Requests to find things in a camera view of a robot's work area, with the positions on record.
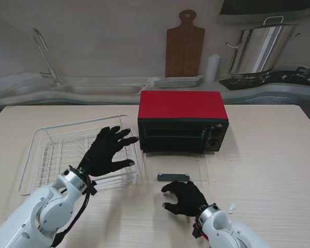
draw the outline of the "oven control panel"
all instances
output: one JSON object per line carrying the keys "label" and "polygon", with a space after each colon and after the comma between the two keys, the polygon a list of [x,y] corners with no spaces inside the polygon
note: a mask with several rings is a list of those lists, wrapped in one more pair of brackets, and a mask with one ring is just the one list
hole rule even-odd
{"label": "oven control panel", "polygon": [[212,123],[209,125],[204,151],[219,151],[228,123]]}

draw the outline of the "wooden cutting board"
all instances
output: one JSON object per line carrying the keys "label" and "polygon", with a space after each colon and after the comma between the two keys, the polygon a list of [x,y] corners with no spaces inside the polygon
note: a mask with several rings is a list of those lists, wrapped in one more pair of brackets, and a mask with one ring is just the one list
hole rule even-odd
{"label": "wooden cutting board", "polygon": [[181,24],[166,33],[165,77],[197,76],[205,29],[193,25],[196,12],[179,14]]}

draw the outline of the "wire dish rack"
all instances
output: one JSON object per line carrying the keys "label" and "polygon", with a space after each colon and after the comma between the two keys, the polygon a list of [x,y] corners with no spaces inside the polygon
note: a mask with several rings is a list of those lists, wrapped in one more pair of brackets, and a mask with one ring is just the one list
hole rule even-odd
{"label": "wire dish rack", "polygon": [[[51,184],[69,165],[77,167],[103,127],[129,128],[129,116],[118,115],[101,119],[40,128],[35,131],[19,184],[19,193],[29,195],[33,190]],[[135,164],[114,173],[91,177],[96,188],[123,182],[135,182],[138,160],[135,145],[124,147],[113,162],[131,159]]]}

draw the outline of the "faucet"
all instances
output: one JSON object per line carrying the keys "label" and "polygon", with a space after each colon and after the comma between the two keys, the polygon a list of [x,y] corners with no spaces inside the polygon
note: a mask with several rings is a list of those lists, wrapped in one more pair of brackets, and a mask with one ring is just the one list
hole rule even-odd
{"label": "faucet", "polygon": [[33,40],[35,41],[38,50],[40,51],[43,59],[45,60],[48,70],[50,73],[43,73],[41,72],[40,75],[44,78],[44,79],[53,79],[53,81],[57,84],[57,86],[62,86],[62,82],[60,80],[60,78],[58,77],[58,75],[56,74],[56,72],[53,70],[51,64],[49,63],[44,51],[42,50],[41,46],[43,47],[43,49],[45,51],[48,50],[47,45],[45,40],[43,39],[43,36],[41,35],[40,31],[37,29],[33,29]]}

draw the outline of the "metal drying rack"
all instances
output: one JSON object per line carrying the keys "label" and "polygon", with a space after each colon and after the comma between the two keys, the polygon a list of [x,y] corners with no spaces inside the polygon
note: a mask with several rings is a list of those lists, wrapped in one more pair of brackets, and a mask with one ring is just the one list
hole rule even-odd
{"label": "metal drying rack", "polygon": [[[32,137],[26,163],[19,183],[19,193],[24,196],[29,195],[34,189],[53,183],[56,176],[62,173],[69,165],[77,167],[103,127],[120,126],[122,129],[129,127],[128,124],[122,122],[122,118],[129,117],[127,115],[117,115],[36,130]],[[88,125],[90,123],[103,122],[105,120],[119,120],[119,123],[67,133],[52,135],[49,133],[49,131],[53,129],[61,130],[61,128],[65,127],[71,128],[72,126],[82,126],[83,124]],[[39,145],[37,155],[35,156],[35,143],[37,140],[39,140]],[[138,161],[135,144],[124,147],[121,151],[117,152],[113,157],[113,162],[125,159],[132,159],[135,162],[134,166],[123,168],[106,176],[92,177],[92,180],[97,182],[96,188],[126,181],[133,181],[136,179],[138,173]],[[23,186],[24,189],[27,188],[26,193],[21,192]]]}

